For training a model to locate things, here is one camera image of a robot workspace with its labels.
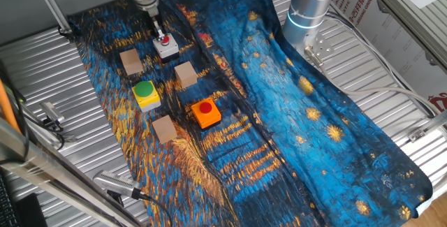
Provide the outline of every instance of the emergency stop button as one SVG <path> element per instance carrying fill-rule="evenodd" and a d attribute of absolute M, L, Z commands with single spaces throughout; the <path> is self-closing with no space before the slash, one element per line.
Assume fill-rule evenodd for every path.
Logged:
<path fill-rule="evenodd" d="M 192 105 L 191 109 L 201 129 L 208 129 L 221 122 L 221 113 L 212 98 L 207 98 Z"/>
<path fill-rule="evenodd" d="M 161 41 L 161 45 L 163 45 L 163 46 L 169 45 L 169 36 L 165 36 L 163 38 L 163 40 Z"/>

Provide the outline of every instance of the wooden block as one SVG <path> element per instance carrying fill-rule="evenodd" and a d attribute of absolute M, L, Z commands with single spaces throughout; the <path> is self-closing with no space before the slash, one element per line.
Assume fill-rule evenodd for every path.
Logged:
<path fill-rule="evenodd" d="M 154 126 L 156 136 L 159 138 L 160 143 L 176 139 L 177 132 L 169 115 L 152 122 L 152 125 Z"/>
<path fill-rule="evenodd" d="M 176 66 L 175 75 L 177 76 L 182 88 L 187 88 L 197 83 L 197 73 L 189 61 Z"/>
<path fill-rule="evenodd" d="M 144 71 L 136 49 L 121 52 L 119 55 L 128 76 Z"/>

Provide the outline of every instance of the orange pole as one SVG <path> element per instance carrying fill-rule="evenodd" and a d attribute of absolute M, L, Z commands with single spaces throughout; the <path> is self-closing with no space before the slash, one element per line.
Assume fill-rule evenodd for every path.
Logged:
<path fill-rule="evenodd" d="M 0 80 L 0 105 L 3 108 L 3 113 L 5 114 L 6 121 L 15 129 L 17 132 L 22 133 L 19 129 L 19 125 L 15 120 L 13 108 L 9 102 L 8 95 L 6 93 L 3 82 Z"/>

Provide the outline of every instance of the painted fabric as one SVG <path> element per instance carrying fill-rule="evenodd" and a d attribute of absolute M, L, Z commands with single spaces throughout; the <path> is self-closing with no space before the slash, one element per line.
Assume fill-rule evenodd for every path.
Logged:
<path fill-rule="evenodd" d="M 149 16 L 119 0 L 70 18 L 89 77 L 143 191 L 174 226 L 400 226 L 432 195 L 427 176 L 284 40 L 272 0 L 161 0 L 180 58 L 162 64 Z M 135 48 L 162 106 L 142 113 L 119 53 Z M 182 89 L 174 67 L 198 83 Z M 222 114 L 202 131 L 191 106 Z M 170 115 L 178 138 L 152 122 Z M 149 220 L 168 226 L 152 204 Z"/>

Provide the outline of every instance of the metal rail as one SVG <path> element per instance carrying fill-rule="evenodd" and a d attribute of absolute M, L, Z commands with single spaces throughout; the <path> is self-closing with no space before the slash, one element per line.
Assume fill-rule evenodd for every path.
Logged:
<path fill-rule="evenodd" d="M 61 27 L 61 33 L 63 33 L 63 34 L 71 33 L 70 25 L 68 24 L 61 9 L 58 7 L 56 1 L 55 0 L 45 0 L 45 2 L 47 3 L 48 8 L 51 10 L 51 13 L 53 13 L 54 18 L 56 19 L 57 23 Z"/>
<path fill-rule="evenodd" d="M 0 118 L 0 160 L 17 159 L 25 152 L 24 136 Z M 26 162 L 7 163 L 3 168 L 46 190 L 108 226 L 142 226 L 120 204 L 108 200 L 93 182 L 88 184 L 60 164 L 52 148 L 29 144 Z"/>

